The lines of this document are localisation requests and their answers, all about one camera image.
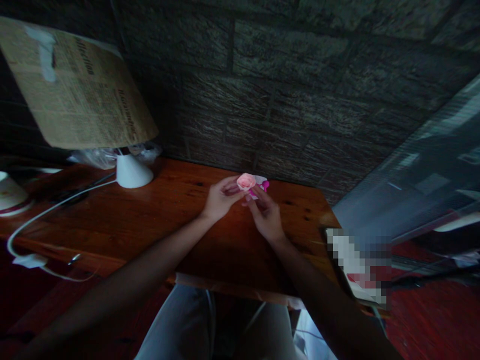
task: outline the stone wall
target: stone wall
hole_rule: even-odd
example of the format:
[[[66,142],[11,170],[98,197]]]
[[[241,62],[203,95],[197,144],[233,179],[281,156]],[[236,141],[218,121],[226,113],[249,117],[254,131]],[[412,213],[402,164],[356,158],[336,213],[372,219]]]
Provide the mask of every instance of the stone wall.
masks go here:
[[[20,0],[1,11],[121,48],[166,156],[318,187],[331,205],[480,72],[476,0]],[[53,156],[0,73],[4,149]]]

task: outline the hand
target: hand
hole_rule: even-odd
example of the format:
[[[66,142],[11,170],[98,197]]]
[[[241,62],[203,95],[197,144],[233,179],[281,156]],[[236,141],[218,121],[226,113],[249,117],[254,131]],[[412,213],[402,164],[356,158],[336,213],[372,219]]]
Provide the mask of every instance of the hand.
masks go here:
[[[258,197],[257,202],[250,195],[247,195],[245,199],[253,215],[256,228],[269,243],[283,239],[285,233],[280,218],[280,206],[258,185],[252,187],[251,190]]]
[[[229,212],[234,203],[249,193],[239,189],[238,178],[239,175],[230,176],[210,186],[205,208],[201,212],[202,216],[217,222]]]

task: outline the wooden desk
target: wooden desk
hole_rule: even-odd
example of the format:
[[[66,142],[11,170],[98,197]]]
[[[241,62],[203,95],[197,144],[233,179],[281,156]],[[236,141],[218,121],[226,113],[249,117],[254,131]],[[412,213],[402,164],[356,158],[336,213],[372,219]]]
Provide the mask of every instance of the wooden desk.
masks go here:
[[[68,262],[107,276],[155,240],[188,223],[202,210],[210,185],[232,171],[159,158],[154,180],[141,188],[110,184],[89,192],[87,199],[54,210],[27,229],[14,246]],[[27,187],[37,204],[23,214],[0,219],[6,239],[23,222],[52,206],[55,193],[85,186],[112,170],[74,165]],[[318,189],[271,181],[268,193],[279,203],[283,227],[298,250],[333,282],[334,268],[321,227],[339,228]],[[274,252],[258,233],[248,208],[236,203],[193,248],[170,281],[225,294],[303,307]]]

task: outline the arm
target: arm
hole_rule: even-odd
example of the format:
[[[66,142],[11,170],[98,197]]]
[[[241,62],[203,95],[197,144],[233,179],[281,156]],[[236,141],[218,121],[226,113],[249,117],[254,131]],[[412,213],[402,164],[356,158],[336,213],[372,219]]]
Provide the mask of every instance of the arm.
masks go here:
[[[255,186],[257,203],[246,197],[258,231],[280,259],[318,331],[338,359],[402,359],[392,344],[342,290],[287,239],[280,207]]]
[[[205,233],[247,194],[239,190],[237,178],[228,177],[212,185],[205,208],[197,218],[153,244],[93,288],[40,333],[17,359],[56,358],[59,353],[72,358],[79,352],[77,346],[87,345],[88,336],[80,336],[75,344],[66,346],[72,338],[101,327],[158,289]]]

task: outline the plastic bag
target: plastic bag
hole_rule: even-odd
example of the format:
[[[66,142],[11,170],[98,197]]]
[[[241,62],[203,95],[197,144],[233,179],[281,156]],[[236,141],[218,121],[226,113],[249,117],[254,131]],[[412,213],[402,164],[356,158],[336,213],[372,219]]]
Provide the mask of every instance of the plastic bag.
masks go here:
[[[133,156],[145,165],[153,164],[155,159],[162,153],[162,148],[151,141],[131,145],[128,149]],[[67,160],[103,170],[113,169],[117,165],[117,149],[104,147],[73,150]]]

